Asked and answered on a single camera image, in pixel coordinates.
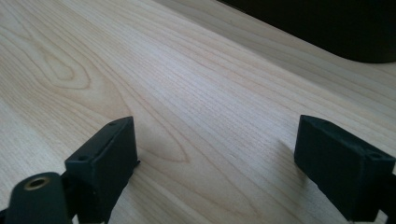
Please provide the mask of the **large dark object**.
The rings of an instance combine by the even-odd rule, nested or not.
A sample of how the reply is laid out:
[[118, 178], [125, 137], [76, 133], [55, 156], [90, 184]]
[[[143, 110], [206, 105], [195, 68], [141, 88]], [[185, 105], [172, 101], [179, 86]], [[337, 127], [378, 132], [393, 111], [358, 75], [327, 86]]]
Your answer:
[[219, 0], [337, 56], [396, 62], [396, 0]]

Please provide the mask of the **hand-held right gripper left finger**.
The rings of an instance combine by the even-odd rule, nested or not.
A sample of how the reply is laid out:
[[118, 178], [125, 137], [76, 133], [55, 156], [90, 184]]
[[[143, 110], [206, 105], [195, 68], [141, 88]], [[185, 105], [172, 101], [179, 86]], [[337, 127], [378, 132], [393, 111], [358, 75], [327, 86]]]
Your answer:
[[107, 224], [138, 163], [134, 119], [109, 122], [64, 162], [70, 212], [81, 223]]

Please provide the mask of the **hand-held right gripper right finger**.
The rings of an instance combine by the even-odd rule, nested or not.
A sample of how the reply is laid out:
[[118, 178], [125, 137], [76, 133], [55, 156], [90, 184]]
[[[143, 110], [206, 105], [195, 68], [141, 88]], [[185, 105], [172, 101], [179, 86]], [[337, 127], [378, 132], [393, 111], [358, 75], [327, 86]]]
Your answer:
[[300, 116], [294, 161], [343, 217], [396, 222], [396, 158], [325, 120]]

